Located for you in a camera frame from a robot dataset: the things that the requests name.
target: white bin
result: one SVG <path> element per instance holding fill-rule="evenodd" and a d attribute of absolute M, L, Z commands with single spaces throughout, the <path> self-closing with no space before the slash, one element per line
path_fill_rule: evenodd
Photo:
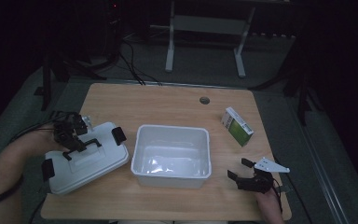
<path fill-rule="evenodd" d="M 143 186 L 198 189 L 212 173 L 209 133 L 202 128 L 143 125 L 131 170 Z"/>

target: green and white box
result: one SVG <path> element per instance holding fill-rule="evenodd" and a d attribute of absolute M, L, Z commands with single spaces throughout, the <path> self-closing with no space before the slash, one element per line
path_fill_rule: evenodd
<path fill-rule="evenodd" d="M 254 133 L 252 128 L 232 107 L 226 108 L 226 113 L 222 117 L 222 123 L 242 147 L 249 142 Z"/>

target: human arm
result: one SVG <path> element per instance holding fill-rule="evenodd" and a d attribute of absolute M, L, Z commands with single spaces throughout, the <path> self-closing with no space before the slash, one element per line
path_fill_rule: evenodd
<path fill-rule="evenodd" d="M 258 208 L 260 209 L 264 220 L 268 224 L 283 224 L 281 208 L 278 201 L 278 195 L 273 189 L 266 193 L 255 192 Z"/>
<path fill-rule="evenodd" d="M 5 147 L 0 153 L 0 194 L 19 181 L 28 159 L 42 156 L 54 149 L 64 150 L 54 141 L 52 125 L 29 132 Z M 0 223 L 21 223 L 20 190 L 0 202 Z"/>

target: wooden table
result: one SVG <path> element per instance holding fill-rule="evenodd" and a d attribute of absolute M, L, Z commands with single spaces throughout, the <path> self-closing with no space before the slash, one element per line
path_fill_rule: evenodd
<path fill-rule="evenodd" d="M 204 105 L 200 97 L 208 97 Z M 255 130 L 240 147 L 220 122 L 232 106 Z M 140 186 L 131 172 L 131 161 L 67 195 L 49 194 L 44 218 L 143 219 L 143 220 L 260 220 L 252 192 L 239 190 L 227 169 L 252 177 L 253 169 L 241 158 L 273 160 L 263 122 L 250 91 L 173 86 L 93 84 L 80 112 L 94 126 L 107 121 L 120 126 L 125 145 L 133 155 L 136 134 L 143 124 L 201 127 L 210 135 L 212 175 L 200 189 L 165 189 Z M 279 175 L 274 177 L 281 182 Z M 282 194 L 283 218 L 291 217 Z"/>

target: dark background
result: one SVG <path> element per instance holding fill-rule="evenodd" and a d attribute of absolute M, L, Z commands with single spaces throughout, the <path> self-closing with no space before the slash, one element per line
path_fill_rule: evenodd
<path fill-rule="evenodd" d="M 123 22 L 144 38 L 150 23 L 168 24 L 169 1 L 124 2 Z M 208 13 L 205 1 L 197 3 L 197 8 L 184 9 Z M 277 10 L 278 5 L 263 5 L 257 10 L 251 31 L 296 35 L 300 53 L 310 66 L 310 86 L 317 91 L 358 173 L 358 0 L 322 1 L 315 6 L 304 23 L 299 7 Z M 76 21 L 73 10 L 71 1 L 0 1 L 0 115 L 24 80 L 42 65 L 47 43 L 54 39 L 51 34 L 56 30 L 79 32 L 76 23 L 70 22 Z M 87 56 L 90 43 L 81 37 L 74 40 L 68 33 L 62 34 L 62 39 L 73 43 L 64 48 Z"/>

